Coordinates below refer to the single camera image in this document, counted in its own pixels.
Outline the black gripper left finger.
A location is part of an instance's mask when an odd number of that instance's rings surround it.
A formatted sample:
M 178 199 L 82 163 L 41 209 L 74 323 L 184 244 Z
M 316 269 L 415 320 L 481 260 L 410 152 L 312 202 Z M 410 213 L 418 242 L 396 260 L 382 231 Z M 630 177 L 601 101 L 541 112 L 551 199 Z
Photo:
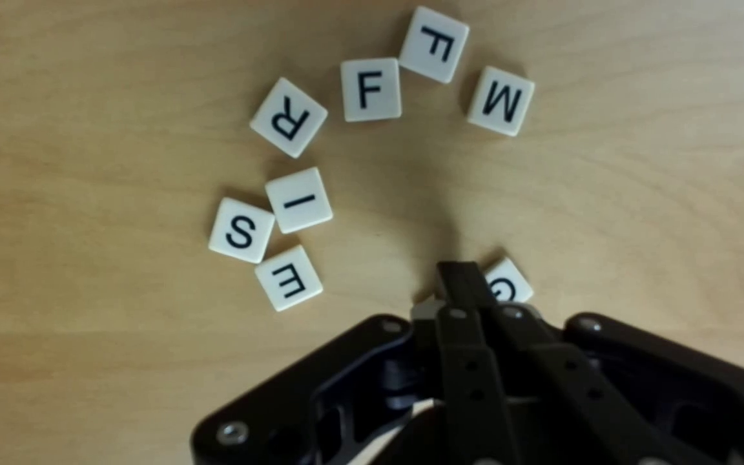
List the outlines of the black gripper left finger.
M 485 282 L 476 262 L 439 262 L 444 307 L 436 346 L 448 450 L 454 465 L 513 465 L 517 447 L 503 402 L 501 372 L 481 326 Z

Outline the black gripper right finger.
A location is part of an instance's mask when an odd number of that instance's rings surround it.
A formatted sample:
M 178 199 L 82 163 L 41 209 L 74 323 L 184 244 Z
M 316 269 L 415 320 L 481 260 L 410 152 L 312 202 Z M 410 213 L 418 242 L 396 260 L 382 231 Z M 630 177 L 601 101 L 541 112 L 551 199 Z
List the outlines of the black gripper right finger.
M 497 344 L 501 381 L 534 417 L 564 465 L 715 465 L 703 451 L 653 429 L 632 402 L 574 344 L 551 329 L 529 307 L 482 311 Z

